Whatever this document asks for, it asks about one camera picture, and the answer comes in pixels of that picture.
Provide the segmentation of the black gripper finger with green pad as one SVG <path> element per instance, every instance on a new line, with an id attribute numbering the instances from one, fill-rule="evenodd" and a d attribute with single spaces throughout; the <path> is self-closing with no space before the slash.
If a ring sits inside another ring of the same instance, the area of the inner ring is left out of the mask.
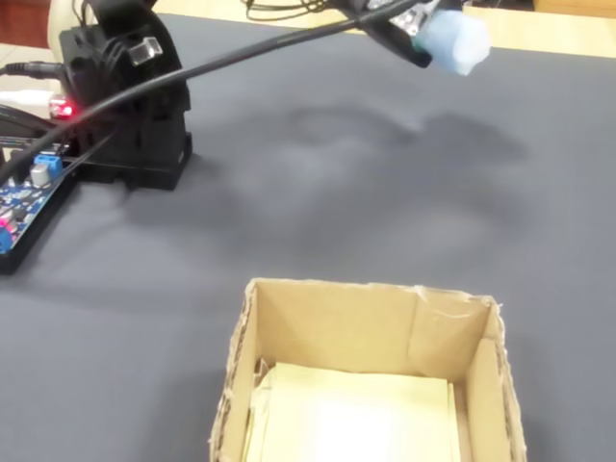
<path id="1" fill-rule="evenodd" d="M 408 63 L 417 67 L 428 67 L 432 57 L 413 43 L 425 17 L 425 13 L 408 10 L 391 19 L 372 22 L 366 25 L 363 31 L 376 43 Z"/>

